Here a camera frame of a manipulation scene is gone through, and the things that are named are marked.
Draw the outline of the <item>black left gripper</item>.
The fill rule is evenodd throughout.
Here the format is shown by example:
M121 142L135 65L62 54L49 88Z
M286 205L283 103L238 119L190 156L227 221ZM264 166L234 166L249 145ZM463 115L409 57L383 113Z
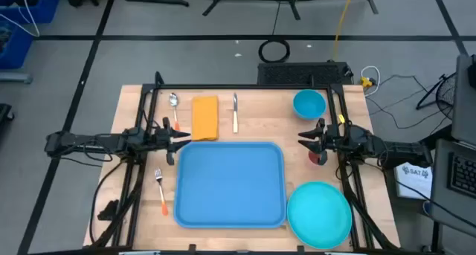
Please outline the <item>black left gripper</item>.
M172 138L189 137L190 133L180 132L172 129L168 117L162 119L162 126L156 126L154 131L155 143L158 149L167 151L166 160L170 166L175 164L174 153L178 152L182 147L186 146L191 140L173 142Z

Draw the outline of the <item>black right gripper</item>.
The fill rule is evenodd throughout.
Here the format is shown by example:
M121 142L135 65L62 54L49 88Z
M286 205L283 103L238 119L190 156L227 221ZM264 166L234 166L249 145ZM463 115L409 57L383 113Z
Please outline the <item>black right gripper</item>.
M298 143L305 146L310 152L317 154L318 165L323 166L327 162L327 150L337 149L337 140L340 139L339 124L326 125L325 120L320 118L316 124L316 128L307 132L300 132L298 135L303 138L318 141L299 140Z

